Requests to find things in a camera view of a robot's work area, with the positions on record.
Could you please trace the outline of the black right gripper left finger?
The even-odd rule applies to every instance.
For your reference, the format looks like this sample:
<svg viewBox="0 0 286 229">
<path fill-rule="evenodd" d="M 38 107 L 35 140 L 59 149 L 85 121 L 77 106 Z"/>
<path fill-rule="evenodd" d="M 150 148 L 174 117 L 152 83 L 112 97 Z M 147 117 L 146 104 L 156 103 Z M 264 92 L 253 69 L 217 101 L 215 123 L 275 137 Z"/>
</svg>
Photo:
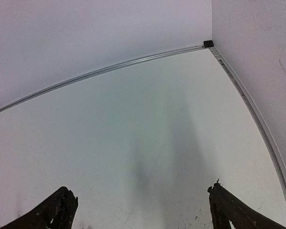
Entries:
<svg viewBox="0 0 286 229">
<path fill-rule="evenodd" d="M 3 229 L 70 229 L 79 205 L 78 197 L 60 187 L 39 205 Z"/>
</svg>

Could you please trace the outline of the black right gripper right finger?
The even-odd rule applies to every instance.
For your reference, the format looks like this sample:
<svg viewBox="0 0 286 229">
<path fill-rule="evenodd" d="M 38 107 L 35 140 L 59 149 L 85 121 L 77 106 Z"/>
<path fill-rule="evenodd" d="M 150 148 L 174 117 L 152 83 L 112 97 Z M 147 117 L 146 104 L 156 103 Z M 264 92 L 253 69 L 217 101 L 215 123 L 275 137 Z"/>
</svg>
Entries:
<svg viewBox="0 0 286 229">
<path fill-rule="evenodd" d="M 285 226 L 253 210 L 218 181 L 209 187 L 214 229 L 284 229 Z"/>
</svg>

